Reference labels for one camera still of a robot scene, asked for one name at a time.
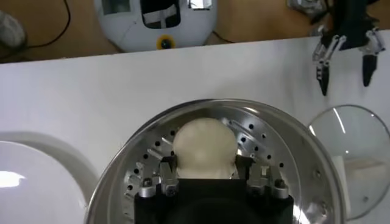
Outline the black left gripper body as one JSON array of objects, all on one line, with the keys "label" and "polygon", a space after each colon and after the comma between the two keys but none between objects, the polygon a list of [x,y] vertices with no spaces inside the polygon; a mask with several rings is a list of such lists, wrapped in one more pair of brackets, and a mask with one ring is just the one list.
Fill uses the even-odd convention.
[{"label": "black left gripper body", "polygon": [[373,51],[372,36],[376,19],[369,16],[367,7],[373,0],[335,0],[331,9],[333,27],[330,49],[344,51],[361,48]]}]

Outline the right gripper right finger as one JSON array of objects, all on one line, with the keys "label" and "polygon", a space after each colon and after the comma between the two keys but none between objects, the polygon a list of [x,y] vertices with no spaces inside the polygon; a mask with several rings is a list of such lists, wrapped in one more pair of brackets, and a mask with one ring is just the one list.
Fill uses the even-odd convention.
[{"label": "right gripper right finger", "polygon": [[279,169],[262,158],[236,155],[236,179],[245,180],[251,194],[278,200],[289,197],[289,186]]}]

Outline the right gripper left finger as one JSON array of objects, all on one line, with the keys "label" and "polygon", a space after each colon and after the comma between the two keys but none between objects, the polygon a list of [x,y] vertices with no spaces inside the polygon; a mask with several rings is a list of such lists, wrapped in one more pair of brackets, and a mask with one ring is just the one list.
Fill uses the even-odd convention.
[{"label": "right gripper left finger", "polygon": [[138,190],[141,198],[151,198],[157,195],[157,191],[167,197],[173,197],[177,193],[179,180],[177,178],[177,156],[170,155],[161,159],[157,171],[151,175],[144,175]]}]

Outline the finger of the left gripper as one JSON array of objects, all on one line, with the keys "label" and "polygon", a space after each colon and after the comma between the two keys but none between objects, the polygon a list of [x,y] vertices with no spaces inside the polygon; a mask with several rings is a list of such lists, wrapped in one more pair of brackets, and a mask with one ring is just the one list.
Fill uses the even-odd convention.
[{"label": "finger of the left gripper", "polygon": [[360,47],[363,54],[362,76],[363,86],[368,87],[371,83],[372,76],[377,70],[378,56],[386,50],[385,42],[380,34],[379,28],[374,27],[366,32],[366,45]]},{"label": "finger of the left gripper", "polygon": [[316,65],[316,80],[319,82],[323,96],[327,95],[331,58],[347,40],[345,35],[332,35],[330,39],[326,39],[325,30],[325,26],[319,26],[315,30],[321,38],[312,55],[312,61]]}]

